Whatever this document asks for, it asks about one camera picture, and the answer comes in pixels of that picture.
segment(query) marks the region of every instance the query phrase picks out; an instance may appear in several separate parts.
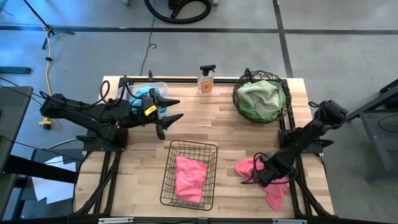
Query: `yellow label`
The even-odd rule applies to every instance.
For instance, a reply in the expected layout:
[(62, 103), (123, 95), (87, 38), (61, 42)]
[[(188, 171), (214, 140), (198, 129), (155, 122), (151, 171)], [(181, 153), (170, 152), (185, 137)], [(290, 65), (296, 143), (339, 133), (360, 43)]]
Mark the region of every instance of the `yellow label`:
[(145, 110), (145, 116), (150, 115), (152, 112), (154, 112), (156, 110), (156, 106), (151, 106), (150, 108), (148, 108), (147, 110)]
[(205, 81), (200, 83), (200, 91), (202, 93), (208, 93), (213, 88), (213, 80)]

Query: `pink cloth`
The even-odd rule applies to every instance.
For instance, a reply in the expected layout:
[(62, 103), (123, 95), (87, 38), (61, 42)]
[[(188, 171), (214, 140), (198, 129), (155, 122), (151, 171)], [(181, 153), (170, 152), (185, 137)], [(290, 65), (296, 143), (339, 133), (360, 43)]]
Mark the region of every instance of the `pink cloth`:
[[(257, 169), (263, 169), (264, 164), (260, 161), (256, 162)], [(245, 179), (250, 178), (251, 172), (253, 170), (253, 158), (244, 159), (240, 163), (236, 164), (235, 171), (241, 177)], [(284, 177), (281, 179), (273, 180), (272, 183), (285, 182), (288, 178)], [(266, 201), (275, 210), (275, 212), (279, 212), (280, 207), (284, 202), (284, 195), (289, 191), (289, 183), (286, 184), (269, 184), (267, 187), (260, 187), (263, 191), (267, 192)]]
[(206, 181), (207, 166), (199, 161), (177, 156), (175, 174), (175, 194), (184, 202), (200, 203)]

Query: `concrete floor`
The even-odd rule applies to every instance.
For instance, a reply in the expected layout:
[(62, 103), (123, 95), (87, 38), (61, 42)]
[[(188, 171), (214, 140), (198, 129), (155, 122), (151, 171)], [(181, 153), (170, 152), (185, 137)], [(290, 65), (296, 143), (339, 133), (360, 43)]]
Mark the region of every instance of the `concrete floor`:
[[(132, 0), (129, 8), (121, 0), (30, 3), (52, 25), (150, 27), (152, 22), (140, 0)], [(398, 29), (395, 0), (280, 0), (279, 5), (285, 29)], [(38, 24), (22, 0), (11, 0), (4, 9), (13, 16), (0, 13), (0, 25)], [(157, 9), (170, 14), (166, 1), (157, 0)], [(181, 16), (202, 9), (201, 4), (191, 3)], [(219, 7), (196, 24), (175, 26), (156, 20), (155, 27), (275, 29), (277, 25), (272, 0), (220, 0)], [(127, 32), (57, 35), (52, 39), (53, 91), (95, 101), (103, 76), (139, 74), (148, 37), (149, 33)], [(294, 77), (305, 79), (312, 101), (333, 99), (353, 111), (398, 77), (396, 35), (287, 35), (286, 39)], [(43, 40), (43, 32), (0, 31), (1, 64), (33, 69), (31, 75), (1, 76), (19, 85), (31, 85), (36, 91), (47, 91), (47, 51), (40, 48)], [(217, 65), (219, 76), (239, 77), (249, 67), (286, 77), (278, 34), (157, 32), (152, 42), (158, 47), (149, 50), (145, 75), (151, 69), (154, 75), (195, 76), (200, 65), (212, 63)], [(17, 140), (46, 147), (85, 134), (83, 128), (68, 121), (61, 121), (61, 131), (44, 131), (37, 125), (41, 119), (39, 105), (32, 102)], [(349, 137), (355, 131), (360, 134)], [(376, 161), (361, 122), (354, 120), (330, 131), (326, 138), (335, 140), (325, 151), (335, 213), (343, 218), (398, 223), (398, 181), (370, 184), (364, 180)], [(15, 145), (13, 154), (30, 157), (31, 150)]]

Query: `wooden tabletop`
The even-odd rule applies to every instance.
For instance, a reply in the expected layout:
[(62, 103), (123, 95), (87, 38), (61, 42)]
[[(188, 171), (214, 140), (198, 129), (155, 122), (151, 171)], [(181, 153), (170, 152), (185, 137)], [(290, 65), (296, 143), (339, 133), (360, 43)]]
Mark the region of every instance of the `wooden tabletop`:
[[(111, 84), (108, 95), (111, 98), (116, 96), (119, 78), (104, 77)], [(290, 78), (287, 81), (296, 125), (304, 126), (312, 119), (304, 80)], [(253, 124), (245, 120), (232, 103), (232, 84), (215, 84), (213, 91), (206, 95), (197, 92), (196, 83), (168, 83), (168, 86), (169, 98), (181, 101), (169, 108), (169, 115), (183, 113), (184, 116), (165, 132), (165, 141), (157, 138), (154, 125), (129, 130), (128, 146), (119, 166), (112, 216), (293, 218), (290, 193), (285, 196), (281, 211), (275, 212), (265, 200), (266, 193), (258, 186), (240, 184), (242, 178), (234, 171), (238, 162), (256, 152), (274, 153), (278, 150), (279, 123)], [(214, 206), (209, 212), (160, 203), (169, 144), (175, 139), (218, 146)], [(103, 157), (103, 152), (93, 152), (82, 165), (75, 191), (75, 210), (97, 187)], [(333, 213), (319, 158), (304, 154), (302, 159), (308, 188), (326, 211)], [(304, 211), (302, 193), (297, 189), (300, 208)], [(103, 201), (107, 191), (108, 188), (104, 191)]]

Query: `green towel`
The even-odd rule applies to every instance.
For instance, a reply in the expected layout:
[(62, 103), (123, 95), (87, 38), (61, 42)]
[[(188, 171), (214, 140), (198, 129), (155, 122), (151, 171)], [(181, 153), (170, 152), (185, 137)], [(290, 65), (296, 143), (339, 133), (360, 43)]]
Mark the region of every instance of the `green towel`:
[(281, 85), (265, 80), (245, 83), (238, 89), (239, 107), (248, 117), (268, 121), (276, 119), (286, 97)]

